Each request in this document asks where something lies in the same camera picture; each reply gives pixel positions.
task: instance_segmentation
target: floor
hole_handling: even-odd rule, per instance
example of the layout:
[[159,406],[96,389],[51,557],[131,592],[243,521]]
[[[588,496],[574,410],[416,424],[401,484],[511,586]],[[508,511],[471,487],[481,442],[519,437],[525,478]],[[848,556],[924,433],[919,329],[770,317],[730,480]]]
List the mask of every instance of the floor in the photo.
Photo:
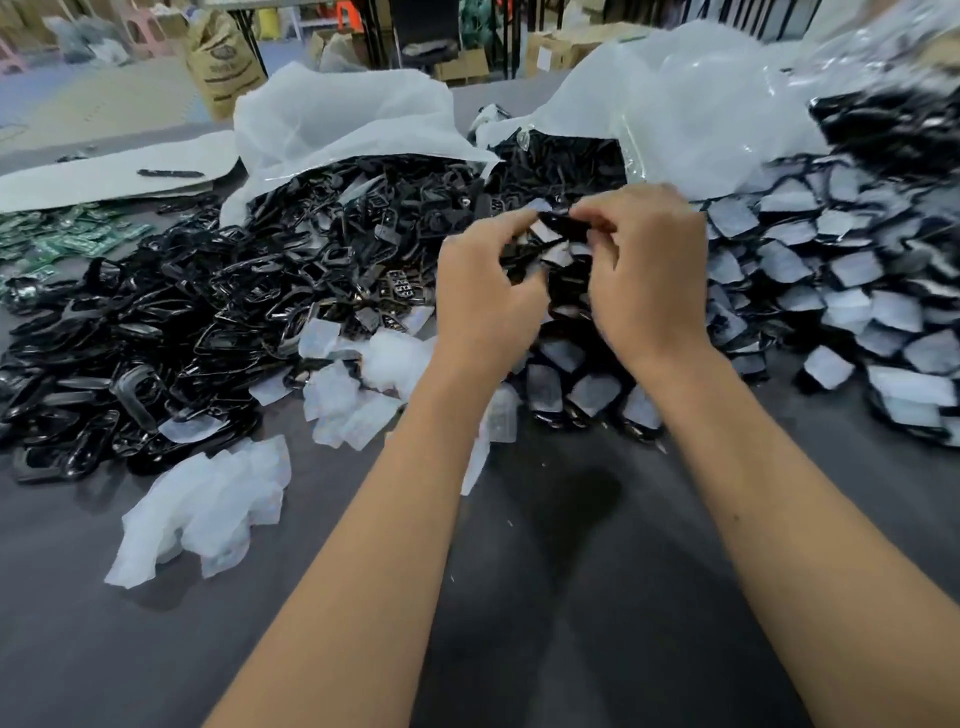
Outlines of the floor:
[[[260,44],[269,73],[304,57],[295,42]],[[180,59],[122,68],[43,64],[0,77],[0,154],[209,120]]]

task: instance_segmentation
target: gray tabletop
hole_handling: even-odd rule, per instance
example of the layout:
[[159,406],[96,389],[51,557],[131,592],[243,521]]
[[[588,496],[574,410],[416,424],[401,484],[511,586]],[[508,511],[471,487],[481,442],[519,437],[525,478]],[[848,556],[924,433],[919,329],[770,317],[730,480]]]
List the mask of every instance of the gray tabletop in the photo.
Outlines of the gray tabletop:
[[[491,101],[532,109],[557,83],[535,81],[458,89],[458,125]],[[0,171],[58,153],[0,159]],[[871,420],[858,383],[803,397],[789,384],[797,366],[775,356],[760,400],[884,533],[960,597],[960,459]],[[0,725],[203,722],[380,442],[359,453],[316,446],[292,397],[266,408],[263,430],[282,432],[291,451],[282,520],[256,528],[240,566],[208,581],[184,554],[137,589],[103,583],[120,517],[149,480],[112,463],[86,482],[27,489],[4,468]],[[544,431],[521,413],[517,443],[493,447],[463,499],[413,725],[808,725],[676,447],[666,439],[663,449],[602,426]]]

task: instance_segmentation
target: black chair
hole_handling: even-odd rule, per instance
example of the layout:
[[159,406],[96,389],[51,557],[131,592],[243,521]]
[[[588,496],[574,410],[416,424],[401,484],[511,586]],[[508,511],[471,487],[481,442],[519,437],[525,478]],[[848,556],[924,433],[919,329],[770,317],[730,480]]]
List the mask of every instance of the black chair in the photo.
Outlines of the black chair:
[[[460,55],[460,4],[457,0],[390,0],[397,62],[404,68],[425,68]],[[447,41],[447,47],[420,55],[410,46]]]

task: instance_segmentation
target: brown paper sack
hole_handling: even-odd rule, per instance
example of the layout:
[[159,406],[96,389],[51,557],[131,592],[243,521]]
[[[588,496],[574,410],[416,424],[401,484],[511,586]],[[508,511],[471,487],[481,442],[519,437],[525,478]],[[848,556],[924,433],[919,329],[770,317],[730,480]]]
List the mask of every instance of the brown paper sack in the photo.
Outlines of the brown paper sack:
[[237,99],[267,82],[233,18],[220,11],[190,24],[186,67],[214,121],[232,118]]

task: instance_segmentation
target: skin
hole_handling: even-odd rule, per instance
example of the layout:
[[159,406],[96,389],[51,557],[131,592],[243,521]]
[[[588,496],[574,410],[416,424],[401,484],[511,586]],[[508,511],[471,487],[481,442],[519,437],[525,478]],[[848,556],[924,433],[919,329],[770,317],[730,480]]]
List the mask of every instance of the skin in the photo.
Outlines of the skin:
[[[582,200],[594,319],[679,443],[743,592],[820,728],[960,724],[960,608],[757,403],[704,330],[705,221],[669,187]],[[470,448],[533,343],[537,273],[497,257],[534,220],[443,247],[433,360],[349,509],[207,721],[406,726]]]

